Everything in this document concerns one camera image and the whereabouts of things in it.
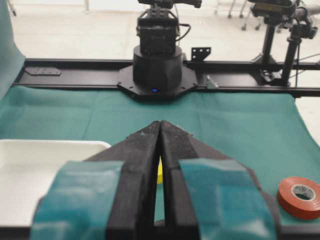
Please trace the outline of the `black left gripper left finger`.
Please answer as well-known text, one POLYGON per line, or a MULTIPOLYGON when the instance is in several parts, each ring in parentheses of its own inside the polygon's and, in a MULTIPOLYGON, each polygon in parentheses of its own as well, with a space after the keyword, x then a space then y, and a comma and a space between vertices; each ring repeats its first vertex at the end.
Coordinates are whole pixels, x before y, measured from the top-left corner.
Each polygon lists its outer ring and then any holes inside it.
POLYGON ((89 158, 91 163, 120 161, 119 181, 105 228, 107 240, 144 240, 154 226, 160 122, 89 158))

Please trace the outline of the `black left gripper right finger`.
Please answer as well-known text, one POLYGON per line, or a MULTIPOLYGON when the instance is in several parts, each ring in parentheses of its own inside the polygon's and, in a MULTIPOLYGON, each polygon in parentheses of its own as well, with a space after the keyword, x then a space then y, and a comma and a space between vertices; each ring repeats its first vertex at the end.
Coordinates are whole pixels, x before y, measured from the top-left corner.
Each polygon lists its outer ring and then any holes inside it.
POLYGON ((170 239, 280 239, 279 208, 252 168, 168 121, 159 137, 170 239))

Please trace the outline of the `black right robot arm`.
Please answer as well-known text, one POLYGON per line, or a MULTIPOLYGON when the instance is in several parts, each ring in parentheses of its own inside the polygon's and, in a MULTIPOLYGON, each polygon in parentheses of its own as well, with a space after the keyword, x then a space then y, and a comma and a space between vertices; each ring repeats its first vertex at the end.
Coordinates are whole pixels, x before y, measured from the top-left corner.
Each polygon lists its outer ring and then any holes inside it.
POLYGON ((197 88, 194 70, 183 63, 177 46, 179 18, 171 9, 177 0, 142 0, 149 5, 138 18, 139 45, 133 49, 132 65, 119 70, 117 87, 143 100, 169 100, 197 88))

